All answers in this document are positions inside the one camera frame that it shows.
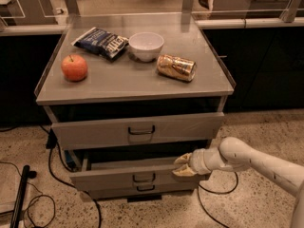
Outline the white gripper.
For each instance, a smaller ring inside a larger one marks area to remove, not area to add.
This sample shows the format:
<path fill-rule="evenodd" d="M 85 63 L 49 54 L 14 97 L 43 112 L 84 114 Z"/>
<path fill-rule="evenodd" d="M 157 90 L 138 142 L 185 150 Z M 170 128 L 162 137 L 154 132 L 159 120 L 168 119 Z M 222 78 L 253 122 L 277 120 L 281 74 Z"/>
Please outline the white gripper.
<path fill-rule="evenodd" d="M 193 177 L 196 174 L 206 175 L 217 169 L 219 152 L 216 148 L 197 149 L 192 154 L 186 153 L 177 157 L 174 160 L 174 164 L 182 165 L 178 169 L 173 170 L 175 176 Z"/>

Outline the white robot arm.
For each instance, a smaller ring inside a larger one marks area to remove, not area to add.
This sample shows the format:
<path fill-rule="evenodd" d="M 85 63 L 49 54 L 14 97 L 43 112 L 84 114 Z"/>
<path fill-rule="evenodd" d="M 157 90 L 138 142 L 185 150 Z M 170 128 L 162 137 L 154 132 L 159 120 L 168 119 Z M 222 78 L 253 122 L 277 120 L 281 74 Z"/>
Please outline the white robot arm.
<path fill-rule="evenodd" d="M 223 139 L 218 147 L 197 149 L 175 159 L 178 177 L 210 174 L 214 170 L 237 172 L 253 168 L 295 197 L 290 228 L 304 228 L 304 167 L 255 150 L 234 137 Z"/>

